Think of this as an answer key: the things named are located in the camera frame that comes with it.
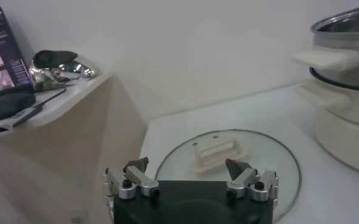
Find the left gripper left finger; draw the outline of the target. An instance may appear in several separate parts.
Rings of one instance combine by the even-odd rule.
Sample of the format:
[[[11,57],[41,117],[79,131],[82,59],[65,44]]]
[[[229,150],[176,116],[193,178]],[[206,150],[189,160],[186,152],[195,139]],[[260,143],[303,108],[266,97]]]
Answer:
[[[102,173],[102,187],[108,211],[115,211],[115,197],[123,200],[135,198],[137,191],[142,196],[156,200],[160,197],[160,184],[145,175],[149,164],[147,157],[129,161],[122,169],[106,168]]]

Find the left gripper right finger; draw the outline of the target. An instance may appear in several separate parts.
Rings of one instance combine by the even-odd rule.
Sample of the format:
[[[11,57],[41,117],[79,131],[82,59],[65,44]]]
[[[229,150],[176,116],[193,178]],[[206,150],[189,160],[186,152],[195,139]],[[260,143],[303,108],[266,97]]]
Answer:
[[[229,204],[249,196],[257,202],[272,201],[278,204],[279,177],[276,171],[266,170],[259,173],[250,164],[234,159],[225,160],[231,180],[227,182],[226,197]]]

